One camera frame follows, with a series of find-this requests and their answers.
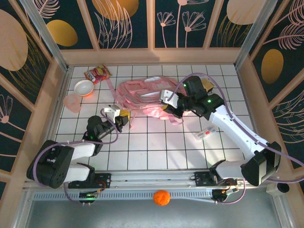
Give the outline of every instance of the white bowl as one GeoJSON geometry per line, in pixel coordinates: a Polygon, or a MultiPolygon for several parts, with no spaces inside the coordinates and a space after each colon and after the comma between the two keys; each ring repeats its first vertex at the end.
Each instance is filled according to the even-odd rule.
{"type": "Polygon", "coordinates": [[[77,84],[74,87],[75,94],[79,96],[90,96],[93,93],[94,84],[90,80],[82,80],[80,82],[77,82],[77,84]]]}

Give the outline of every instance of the pink bag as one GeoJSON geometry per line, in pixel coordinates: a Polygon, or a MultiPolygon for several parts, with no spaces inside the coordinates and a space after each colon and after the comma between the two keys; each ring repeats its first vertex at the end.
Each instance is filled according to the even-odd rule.
{"type": "MultiPolygon", "coordinates": [[[[173,78],[163,76],[152,76],[147,79],[126,81],[121,83],[116,93],[110,79],[107,79],[109,88],[114,99],[123,109],[132,111],[136,114],[144,114],[156,117],[161,120],[170,120],[174,125],[181,124],[182,120],[177,119],[172,114],[166,113],[164,104],[159,101],[160,92],[164,89],[174,91],[178,81],[173,78]]],[[[181,86],[178,92],[186,95],[186,91],[181,86]]]]}

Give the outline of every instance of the white grid floor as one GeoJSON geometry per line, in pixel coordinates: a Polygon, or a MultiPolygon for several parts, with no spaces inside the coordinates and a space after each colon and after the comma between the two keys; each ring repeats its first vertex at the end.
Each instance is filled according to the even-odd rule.
{"type": "MultiPolygon", "coordinates": [[[[75,67],[67,94],[73,93],[75,84],[83,80],[90,67],[75,67]]],[[[212,76],[224,90],[232,111],[252,129],[244,96],[233,65],[163,65],[163,66],[109,66],[113,85],[153,75],[164,75],[181,80],[188,74],[202,72],[212,76]]],[[[56,141],[81,140],[90,116],[99,114],[101,108],[114,104],[105,81],[95,85],[90,97],[81,99],[81,111],[74,114],[64,107],[59,122],[56,141]]],[[[209,122],[194,114],[184,117],[181,125],[172,125],[152,117],[137,116],[133,129],[123,128],[117,142],[104,145],[101,152],[77,162],[87,163],[98,171],[105,170],[162,170],[209,168],[219,160],[244,159],[241,150],[220,129],[202,142],[196,141],[194,132],[206,128],[209,122]]],[[[114,134],[103,140],[113,140],[114,134]]]]}

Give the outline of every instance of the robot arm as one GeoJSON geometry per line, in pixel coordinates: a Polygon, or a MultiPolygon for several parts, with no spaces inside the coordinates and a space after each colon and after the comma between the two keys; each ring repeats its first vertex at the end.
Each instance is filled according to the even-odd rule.
{"type": "MultiPolygon", "coordinates": [[[[112,120],[119,132],[122,131],[129,117],[125,113],[121,113],[116,105],[112,105],[104,109],[107,117],[112,120]]],[[[95,184],[95,169],[87,164],[78,163],[71,165],[72,161],[82,158],[96,156],[102,148],[102,139],[112,132],[115,128],[109,122],[103,122],[101,117],[95,115],[88,119],[87,131],[83,136],[83,140],[91,141],[79,144],[57,145],[47,150],[39,159],[36,174],[40,183],[58,188],[64,182],[78,181],[84,182],[88,188],[95,184]]],[[[42,145],[40,151],[30,164],[27,177],[34,180],[34,162],[38,155],[47,147],[56,144],[57,142],[47,140],[42,145]]]]}
{"type": "MultiPolygon", "coordinates": [[[[228,115],[223,99],[217,94],[208,95],[198,76],[191,76],[185,80],[184,88],[187,96],[177,93],[170,100],[169,97],[173,92],[162,91],[161,101],[168,104],[165,111],[177,118],[181,118],[184,111],[192,111],[199,117],[205,117],[227,133],[244,154],[245,161],[221,160],[214,164],[210,170],[216,173],[217,178],[242,178],[250,184],[258,186],[277,170],[280,156],[258,145],[246,135],[228,115]]],[[[281,150],[278,143],[268,143],[267,140],[251,131],[234,114],[232,115],[258,141],[276,150],[281,150]]]]}

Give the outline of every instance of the orange ball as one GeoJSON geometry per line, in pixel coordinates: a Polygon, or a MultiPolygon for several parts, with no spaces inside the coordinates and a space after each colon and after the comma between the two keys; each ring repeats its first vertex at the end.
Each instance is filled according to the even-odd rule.
{"type": "Polygon", "coordinates": [[[153,196],[154,203],[165,206],[170,202],[170,193],[164,190],[156,192],[153,196]]]}

